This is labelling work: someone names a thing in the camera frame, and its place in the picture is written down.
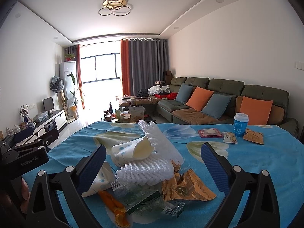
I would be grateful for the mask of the left hand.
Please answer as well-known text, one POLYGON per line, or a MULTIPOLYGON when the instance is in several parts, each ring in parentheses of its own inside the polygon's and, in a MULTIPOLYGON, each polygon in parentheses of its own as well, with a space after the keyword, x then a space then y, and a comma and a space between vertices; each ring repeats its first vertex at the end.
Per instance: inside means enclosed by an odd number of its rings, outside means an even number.
POLYGON ((1 187, 1 209, 3 211, 19 211, 23 215, 27 214, 30 199, 29 187, 23 177, 9 183, 8 186, 1 187))

